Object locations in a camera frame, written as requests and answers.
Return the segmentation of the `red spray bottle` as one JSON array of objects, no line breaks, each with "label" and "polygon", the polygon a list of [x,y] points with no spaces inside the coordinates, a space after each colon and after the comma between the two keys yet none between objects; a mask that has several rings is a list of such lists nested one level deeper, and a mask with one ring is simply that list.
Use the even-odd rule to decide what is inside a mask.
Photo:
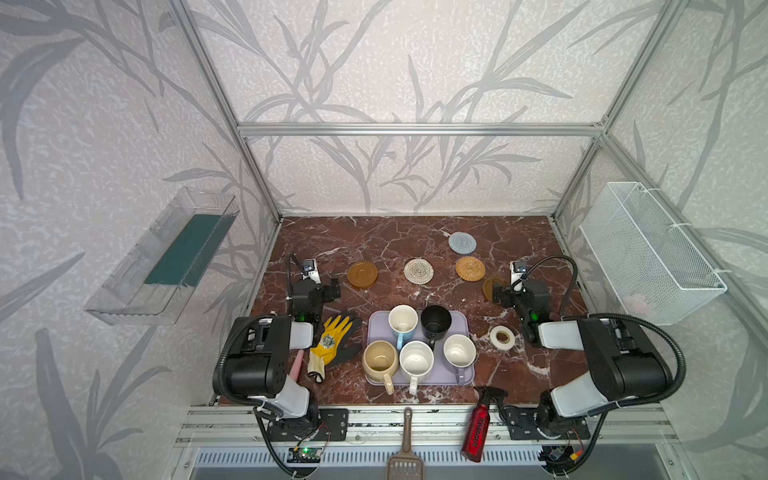
[{"label": "red spray bottle", "polygon": [[478,393],[478,403],[470,415],[461,454],[471,462],[480,463],[491,423],[490,405],[501,405],[508,392],[493,386],[475,387],[475,390]]}]

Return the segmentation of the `beige mug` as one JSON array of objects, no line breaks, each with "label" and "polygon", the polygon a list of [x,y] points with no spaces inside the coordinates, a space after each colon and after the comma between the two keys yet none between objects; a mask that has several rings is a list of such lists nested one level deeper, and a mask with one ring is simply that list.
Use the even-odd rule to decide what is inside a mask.
[{"label": "beige mug", "polygon": [[372,382],[382,383],[387,394],[394,394],[393,377],[399,368],[398,351],[386,340],[370,343],[362,357],[366,378]]}]

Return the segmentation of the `tan woven rattan coaster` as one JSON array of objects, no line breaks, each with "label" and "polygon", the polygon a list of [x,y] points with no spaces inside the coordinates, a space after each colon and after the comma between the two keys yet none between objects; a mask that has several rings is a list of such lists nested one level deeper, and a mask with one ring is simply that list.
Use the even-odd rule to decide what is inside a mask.
[{"label": "tan woven rattan coaster", "polygon": [[486,275],[485,264],[476,257],[464,256],[456,263],[456,273],[464,281],[477,282]]}]

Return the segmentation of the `grey blue round coaster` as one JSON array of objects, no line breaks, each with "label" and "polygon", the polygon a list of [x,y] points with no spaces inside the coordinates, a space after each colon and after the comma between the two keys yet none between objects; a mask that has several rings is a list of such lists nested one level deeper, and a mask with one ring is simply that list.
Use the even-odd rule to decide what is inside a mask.
[{"label": "grey blue round coaster", "polygon": [[466,232],[454,232],[448,237],[449,247],[457,254],[469,255],[477,248],[475,238]]}]

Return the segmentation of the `white tape roll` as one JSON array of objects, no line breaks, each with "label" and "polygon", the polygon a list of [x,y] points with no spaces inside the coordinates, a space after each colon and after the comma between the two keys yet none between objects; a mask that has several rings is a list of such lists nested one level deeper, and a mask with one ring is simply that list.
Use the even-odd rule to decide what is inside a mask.
[{"label": "white tape roll", "polygon": [[493,327],[489,333],[491,344],[499,351],[509,351],[516,344],[516,334],[510,328],[498,325]]}]

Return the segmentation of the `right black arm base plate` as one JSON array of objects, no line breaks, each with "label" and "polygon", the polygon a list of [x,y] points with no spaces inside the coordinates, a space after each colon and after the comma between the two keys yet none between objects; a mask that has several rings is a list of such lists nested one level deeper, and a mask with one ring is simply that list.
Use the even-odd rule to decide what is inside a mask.
[{"label": "right black arm base plate", "polygon": [[577,434],[581,440],[591,438],[585,417],[550,418],[539,414],[538,407],[514,405],[502,406],[499,415],[512,440],[567,440],[570,434]]}]

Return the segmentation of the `brown litter scoop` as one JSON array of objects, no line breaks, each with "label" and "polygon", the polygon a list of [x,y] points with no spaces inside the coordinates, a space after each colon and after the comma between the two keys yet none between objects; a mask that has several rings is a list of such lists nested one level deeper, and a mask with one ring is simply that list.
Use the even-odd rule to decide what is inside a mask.
[{"label": "brown litter scoop", "polygon": [[387,480],[423,480],[425,478],[425,465],[412,449],[413,411],[410,407],[404,410],[403,438],[400,451],[389,458],[387,462]]}]

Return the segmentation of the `brown wooden coaster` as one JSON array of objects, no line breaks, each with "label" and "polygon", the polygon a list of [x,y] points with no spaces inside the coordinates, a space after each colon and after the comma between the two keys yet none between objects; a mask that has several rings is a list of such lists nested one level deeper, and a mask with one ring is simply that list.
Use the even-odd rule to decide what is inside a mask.
[{"label": "brown wooden coaster", "polygon": [[357,289],[366,290],[378,280],[379,270],[377,266],[368,261],[360,261],[351,265],[347,271],[348,283]]},{"label": "brown wooden coaster", "polygon": [[509,281],[498,276],[488,277],[483,281],[481,290],[487,302],[493,303],[493,289],[497,286],[508,286]]}]

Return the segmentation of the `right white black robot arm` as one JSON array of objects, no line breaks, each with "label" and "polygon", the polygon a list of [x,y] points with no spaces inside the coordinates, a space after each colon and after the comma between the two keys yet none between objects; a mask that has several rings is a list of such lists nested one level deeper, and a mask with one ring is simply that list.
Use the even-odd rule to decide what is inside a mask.
[{"label": "right white black robot arm", "polygon": [[541,394],[534,420],[542,430],[562,428],[615,409],[660,402],[682,386],[687,364],[678,343],[646,320],[618,313],[549,318],[549,293],[522,279],[495,283],[492,302],[512,307],[524,339],[537,348],[581,351],[588,371]]}]

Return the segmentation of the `black mug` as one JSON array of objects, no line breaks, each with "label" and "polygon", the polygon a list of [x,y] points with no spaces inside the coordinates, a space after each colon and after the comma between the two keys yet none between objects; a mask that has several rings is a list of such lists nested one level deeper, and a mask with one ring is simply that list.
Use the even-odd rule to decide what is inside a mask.
[{"label": "black mug", "polygon": [[444,338],[452,325],[451,313],[440,305],[429,305],[420,314],[425,342],[434,350],[437,341]]}]

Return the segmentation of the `pink object in basket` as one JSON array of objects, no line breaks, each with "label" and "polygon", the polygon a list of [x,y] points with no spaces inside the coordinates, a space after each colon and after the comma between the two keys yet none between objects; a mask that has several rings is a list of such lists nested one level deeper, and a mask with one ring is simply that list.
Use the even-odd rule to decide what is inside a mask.
[{"label": "pink object in basket", "polygon": [[622,298],[623,306],[626,312],[636,317],[647,317],[650,311],[650,303],[647,298],[640,293],[635,293]]}]

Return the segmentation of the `green lit circuit board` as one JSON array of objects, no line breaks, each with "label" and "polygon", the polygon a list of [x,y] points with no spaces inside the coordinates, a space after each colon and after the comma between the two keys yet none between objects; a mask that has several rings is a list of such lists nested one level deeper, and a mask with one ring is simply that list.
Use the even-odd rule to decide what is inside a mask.
[{"label": "green lit circuit board", "polygon": [[286,463],[289,465],[319,464],[324,451],[324,447],[294,446],[288,449]]}]

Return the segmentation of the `clear plastic wall shelf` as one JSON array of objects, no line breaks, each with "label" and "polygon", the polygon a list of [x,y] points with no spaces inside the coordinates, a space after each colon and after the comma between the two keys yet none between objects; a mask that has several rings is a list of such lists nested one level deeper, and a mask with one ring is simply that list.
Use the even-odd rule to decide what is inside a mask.
[{"label": "clear plastic wall shelf", "polygon": [[85,311],[112,326],[175,324],[239,213],[234,194],[181,188]]}]

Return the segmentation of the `white woven spiral coaster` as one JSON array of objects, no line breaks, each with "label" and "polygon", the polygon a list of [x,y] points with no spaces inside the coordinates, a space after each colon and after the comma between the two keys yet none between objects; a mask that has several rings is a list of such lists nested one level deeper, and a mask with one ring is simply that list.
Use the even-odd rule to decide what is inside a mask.
[{"label": "white woven spiral coaster", "polygon": [[425,285],[432,280],[434,268],[427,260],[414,258],[405,264],[403,273],[409,282],[416,285]]}]

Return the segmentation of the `white mug blue outside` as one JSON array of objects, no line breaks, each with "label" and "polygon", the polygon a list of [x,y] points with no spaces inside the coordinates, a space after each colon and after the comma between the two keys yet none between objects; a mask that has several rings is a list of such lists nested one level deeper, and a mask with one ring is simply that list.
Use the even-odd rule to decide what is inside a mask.
[{"label": "white mug blue outside", "polygon": [[419,322],[418,312],[409,305],[395,306],[389,312],[388,323],[395,336],[395,346],[398,351],[413,339]]}]

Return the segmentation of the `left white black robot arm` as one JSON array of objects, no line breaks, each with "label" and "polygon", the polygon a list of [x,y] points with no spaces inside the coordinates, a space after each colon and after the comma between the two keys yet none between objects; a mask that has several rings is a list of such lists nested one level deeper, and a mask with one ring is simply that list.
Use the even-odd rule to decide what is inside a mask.
[{"label": "left white black robot arm", "polygon": [[289,312],[235,320],[213,373],[214,393],[251,406],[257,419],[295,428],[320,425],[312,393],[289,375],[290,352],[318,345],[322,310],[341,296],[339,282],[310,278],[292,287]]}]

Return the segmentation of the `white mug front centre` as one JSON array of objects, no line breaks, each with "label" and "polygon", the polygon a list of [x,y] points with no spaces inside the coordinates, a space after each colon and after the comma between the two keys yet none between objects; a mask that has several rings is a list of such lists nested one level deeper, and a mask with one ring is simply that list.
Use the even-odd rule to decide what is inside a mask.
[{"label": "white mug front centre", "polygon": [[422,341],[410,341],[400,351],[400,369],[408,383],[409,393],[417,395],[419,382],[426,379],[434,366],[434,353]]}]

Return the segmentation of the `green mat in shelf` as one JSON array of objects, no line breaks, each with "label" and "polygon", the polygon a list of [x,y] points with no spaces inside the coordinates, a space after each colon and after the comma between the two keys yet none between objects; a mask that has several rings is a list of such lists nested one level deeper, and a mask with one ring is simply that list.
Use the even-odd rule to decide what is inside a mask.
[{"label": "green mat in shelf", "polygon": [[197,287],[235,219],[234,215],[194,215],[144,283]]}]

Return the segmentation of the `purple pink spatula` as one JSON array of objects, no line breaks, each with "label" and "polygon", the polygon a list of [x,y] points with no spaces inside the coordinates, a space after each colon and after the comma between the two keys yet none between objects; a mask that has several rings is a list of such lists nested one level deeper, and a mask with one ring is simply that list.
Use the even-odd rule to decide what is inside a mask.
[{"label": "purple pink spatula", "polygon": [[300,374],[301,374],[301,371],[302,371],[302,364],[303,364],[304,356],[305,356],[305,351],[304,350],[298,350],[297,354],[296,354],[296,356],[295,356],[295,358],[293,360],[293,363],[291,365],[291,369],[290,369],[290,372],[289,372],[289,377],[293,381],[295,381],[295,382],[299,381],[299,377],[300,377]]}]

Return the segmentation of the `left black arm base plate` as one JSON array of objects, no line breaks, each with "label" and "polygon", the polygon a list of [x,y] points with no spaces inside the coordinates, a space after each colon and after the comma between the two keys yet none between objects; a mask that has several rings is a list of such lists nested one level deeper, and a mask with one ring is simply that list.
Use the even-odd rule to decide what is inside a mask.
[{"label": "left black arm base plate", "polygon": [[312,440],[345,441],[349,427],[346,408],[319,408],[309,410],[300,418],[270,422],[267,435],[271,441],[295,441],[309,436]]}]

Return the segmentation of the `yellow black work glove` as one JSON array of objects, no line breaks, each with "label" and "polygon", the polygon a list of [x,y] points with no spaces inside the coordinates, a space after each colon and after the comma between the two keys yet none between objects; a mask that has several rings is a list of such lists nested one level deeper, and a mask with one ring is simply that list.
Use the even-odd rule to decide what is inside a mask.
[{"label": "yellow black work glove", "polygon": [[317,345],[309,351],[307,376],[316,383],[322,383],[329,367],[350,361],[358,355],[362,346],[359,343],[347,345],[346,342],[361,326],[362,320],[349,314],[329,317],[323,324]]}]

